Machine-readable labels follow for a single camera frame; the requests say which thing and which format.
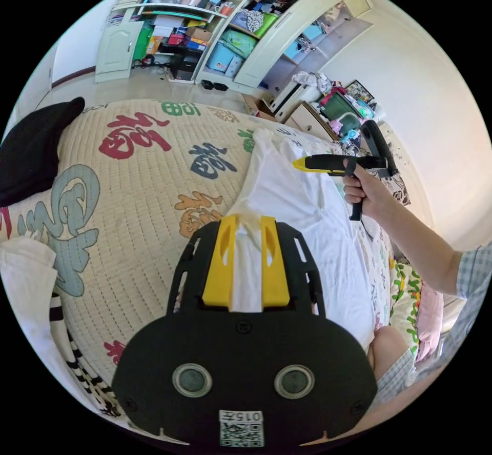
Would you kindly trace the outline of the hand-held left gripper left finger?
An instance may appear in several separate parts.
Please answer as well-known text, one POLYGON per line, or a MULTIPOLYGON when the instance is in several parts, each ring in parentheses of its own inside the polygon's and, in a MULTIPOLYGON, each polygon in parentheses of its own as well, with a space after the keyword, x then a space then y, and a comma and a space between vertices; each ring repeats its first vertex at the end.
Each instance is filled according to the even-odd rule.
POLYGON ((232 305, 236 227, 236 215, 225 216, 219 222, 202 293, 202 300, 206 306, 232 305))

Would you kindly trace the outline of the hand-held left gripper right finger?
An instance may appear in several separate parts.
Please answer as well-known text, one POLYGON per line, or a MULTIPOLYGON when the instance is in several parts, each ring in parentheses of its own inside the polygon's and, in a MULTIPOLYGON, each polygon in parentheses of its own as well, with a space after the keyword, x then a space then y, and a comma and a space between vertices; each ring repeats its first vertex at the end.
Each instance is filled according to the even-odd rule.
POLYGON ((260 218, 261 228, 261 305, 286 307, 290 293, 283 263, 276 220, 270 216, 260 218))

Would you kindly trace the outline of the person's right hand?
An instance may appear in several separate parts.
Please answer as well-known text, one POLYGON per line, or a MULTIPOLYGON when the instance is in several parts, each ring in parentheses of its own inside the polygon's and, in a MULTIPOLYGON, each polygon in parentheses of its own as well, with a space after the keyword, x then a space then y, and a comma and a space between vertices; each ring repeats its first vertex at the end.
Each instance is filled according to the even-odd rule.
POLYGON ((359 164, 352 175, 343 177, 345 201, 362 204, 362 213, 374 220, 386 213, 394 199, 384 184, 359 164))

